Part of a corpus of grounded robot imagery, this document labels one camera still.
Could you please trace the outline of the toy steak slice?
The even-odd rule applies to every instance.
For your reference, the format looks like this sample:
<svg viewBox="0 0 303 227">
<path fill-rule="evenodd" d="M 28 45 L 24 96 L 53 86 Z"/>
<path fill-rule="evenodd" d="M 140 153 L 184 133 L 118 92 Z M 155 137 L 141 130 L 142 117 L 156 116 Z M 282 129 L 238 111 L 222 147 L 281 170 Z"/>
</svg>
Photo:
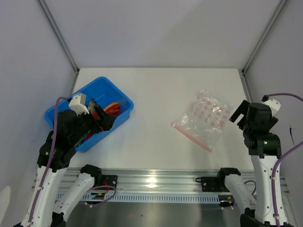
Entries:
<svg viewBox="0 0 303 227">
<path fill-rule="evenodd" d="M 104 108 L 107 114 L 118 116 L 121 114 L 121 106 L 118 102 L 113 102 Z"/>
</svg>

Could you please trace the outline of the clear pink-dotted zip bag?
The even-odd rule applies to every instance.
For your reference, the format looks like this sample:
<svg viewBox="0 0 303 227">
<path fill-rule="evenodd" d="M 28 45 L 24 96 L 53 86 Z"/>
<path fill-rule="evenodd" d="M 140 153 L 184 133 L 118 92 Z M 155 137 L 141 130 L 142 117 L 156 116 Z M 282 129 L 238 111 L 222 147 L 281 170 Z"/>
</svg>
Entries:
<svg viewBox="0 0 303 227">
<path fill-rule="evenodd" d="M 208 152 L 212 152 L 231 116 L 234 105 L 206 90 L 196 92 L 187 111 L 171 125 Z"/>
</svg>

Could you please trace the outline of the red toy lobster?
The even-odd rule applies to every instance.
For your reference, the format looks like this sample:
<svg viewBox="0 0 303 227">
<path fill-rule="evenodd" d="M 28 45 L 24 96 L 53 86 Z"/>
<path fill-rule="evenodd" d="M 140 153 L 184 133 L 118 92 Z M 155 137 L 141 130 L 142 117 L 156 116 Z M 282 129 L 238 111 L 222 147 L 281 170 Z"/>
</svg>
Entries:
<svg viewBox="0 0 303 227">
<path fill-rule="evenodd" d="M 93 116 L 94 120 L 89 123 L 89 129 L 91 129 L 91 131 L 83 139 L 83 142 L 87 141 L 94 134 L 98 134 L 99 132 L 103 131 L 102 120 L 99 117 L 98 113 L 95 112 L 95 113 L 92 114 L 92 116 Z"/>
</svg>

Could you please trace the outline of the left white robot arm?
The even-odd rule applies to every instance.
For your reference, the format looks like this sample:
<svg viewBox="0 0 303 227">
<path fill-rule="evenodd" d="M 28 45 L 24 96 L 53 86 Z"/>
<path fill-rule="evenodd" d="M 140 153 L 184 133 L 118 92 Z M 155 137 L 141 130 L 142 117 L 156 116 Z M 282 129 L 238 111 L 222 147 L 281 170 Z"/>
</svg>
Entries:
<svg viewBox="0 0 303 227">
<path fill-rule="evenodd" d="M 110 130 L 116 120 L 115 115 L 103 110 L 93 99 L 85 106 L 75 98 L 66 98 L 69 109 L 59 111 L 61 99 L 57 99 L 54 107 L 53 130 L 39 150 L 36 185 L 18 227 L 64 227 L 86 192 L 115 189 L 105 184 L 101 168 L 86 164 L 72 187 L 60 200 L 55 200 L 76 146 L 89 134 Z"/>
</svg>

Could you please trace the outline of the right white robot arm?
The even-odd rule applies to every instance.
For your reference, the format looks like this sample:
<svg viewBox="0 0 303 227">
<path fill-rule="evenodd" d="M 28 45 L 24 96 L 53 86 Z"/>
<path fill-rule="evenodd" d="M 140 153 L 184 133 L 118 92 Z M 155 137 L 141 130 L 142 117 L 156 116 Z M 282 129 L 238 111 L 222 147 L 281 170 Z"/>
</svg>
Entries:
<svg viewBox="0 0 303 227">
<path fill-rule="evenodd" d="M 278 122 L 274 114 L 280 106 L 274 99 L 262 104 L 244 100 L 229 119 L 235 122 L 243 116 L 237 125 L 243 131 L 244 144 L 253 164 L 257 196 L 251 194 L 236 168 L 221 168 L 216 185 L 232 194 L 241 211 L 242 227 L 290 226 L 280 185 L 281 141 L 270 132 Z"/>
</svg>

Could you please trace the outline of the blue plastic bin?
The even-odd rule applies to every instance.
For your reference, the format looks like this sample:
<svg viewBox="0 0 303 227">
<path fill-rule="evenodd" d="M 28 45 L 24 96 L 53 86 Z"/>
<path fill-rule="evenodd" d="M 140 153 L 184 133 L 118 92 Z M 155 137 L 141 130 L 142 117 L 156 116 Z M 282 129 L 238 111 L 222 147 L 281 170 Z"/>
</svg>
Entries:
<svg viewBox="0 0 303 227">
<path fill-rule="evenodd" d="M 126 122 L 130 117 L 134 104 L 129 97 L 127 97 L 106 77 L 98 77 L 86 86 L 74 92 L 74 94 L 77 93 L 83 93 L 86 95 L 86 106 L 89 104 L 91 99 L 94 99 L 103 109 L 114 102 L 117 102 L 120 105 L 120 111 L 117 114 L 111 130 L 100 132 L 89 138 L 85 138 L 81 141 L 80 145 L 75 148 L 77 152 L 85 153 L 117 129 L 121 124 Z"/>
</svg>

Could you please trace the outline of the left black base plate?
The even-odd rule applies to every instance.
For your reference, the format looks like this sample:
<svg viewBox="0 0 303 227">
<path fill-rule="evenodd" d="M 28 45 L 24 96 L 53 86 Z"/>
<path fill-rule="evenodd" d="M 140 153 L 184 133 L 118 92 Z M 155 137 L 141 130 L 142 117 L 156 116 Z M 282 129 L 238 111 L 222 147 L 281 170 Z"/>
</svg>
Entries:
<svg viewBox="0 0 303 227">
<path fill-rule="evenodd" d="M 102 176 L 102 180 L 101 183 L 103 186 L 106 186 L 107 190 L 112 190 L 111 187 L 117 187 L 117 180 L 118 180 L 118 176 L 117 175 L 103 175 Z"/>
</svg>

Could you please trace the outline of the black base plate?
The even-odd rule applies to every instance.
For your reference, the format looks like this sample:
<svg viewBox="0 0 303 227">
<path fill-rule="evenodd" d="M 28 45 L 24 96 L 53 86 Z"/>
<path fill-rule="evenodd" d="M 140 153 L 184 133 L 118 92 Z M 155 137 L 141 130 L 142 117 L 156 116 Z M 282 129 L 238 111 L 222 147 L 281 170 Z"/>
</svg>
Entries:
<svg viewBox="0 0 303 227">
<path fill-rule="evenodd" d="M 117 175 L 103 175 L 102 176 L 102 180 L 101 183 L 103 186 L 106 186 L 107 190 L 112 190 L 111 187 L 117 187 L 117 180 L 118 180 L 118 176 Z"/>
<path fill-rule="evenodd" d="M 195 179 L 201 184 L 203 192 L 227 192 L 217 177 L 198 177 Z"/>
</svg>

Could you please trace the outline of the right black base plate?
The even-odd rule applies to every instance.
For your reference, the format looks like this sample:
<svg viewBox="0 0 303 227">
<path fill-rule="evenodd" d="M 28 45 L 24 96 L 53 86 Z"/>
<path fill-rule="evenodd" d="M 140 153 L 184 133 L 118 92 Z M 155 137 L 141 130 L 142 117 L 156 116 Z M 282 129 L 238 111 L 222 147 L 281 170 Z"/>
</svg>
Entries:
<svg viewBox="0 0 303 227">
<path fill-rule="evenodd" d="M 195 179 L 201 184 L 203 192 L 227 192 L 217 177 L 198 177 Z"/>
</svg>

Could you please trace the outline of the aluminium mounting rail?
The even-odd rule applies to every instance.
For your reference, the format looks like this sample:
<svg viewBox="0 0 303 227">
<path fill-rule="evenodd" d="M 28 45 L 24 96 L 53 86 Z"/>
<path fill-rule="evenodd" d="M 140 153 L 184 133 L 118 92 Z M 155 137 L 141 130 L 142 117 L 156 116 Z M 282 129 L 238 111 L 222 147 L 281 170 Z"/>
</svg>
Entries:
<svg viewBox="0 0 303 227">
<path fill-rule="evenodd" d="M 118 193 L 202 193 L 198 177 L 216 177 L 219 170 L 155 170 L 155 169 L 102 169 L 103 175 L 117 175 Z M 243 181 L 255 180 L 253 171 L 240 170 Z M 80 174 L 80 168 L 70 167 L 59 184 L 58 192 L 67 191 Z M 289 195 L 286 179 L 281 177 L 281 192 Z"/>
</svg>

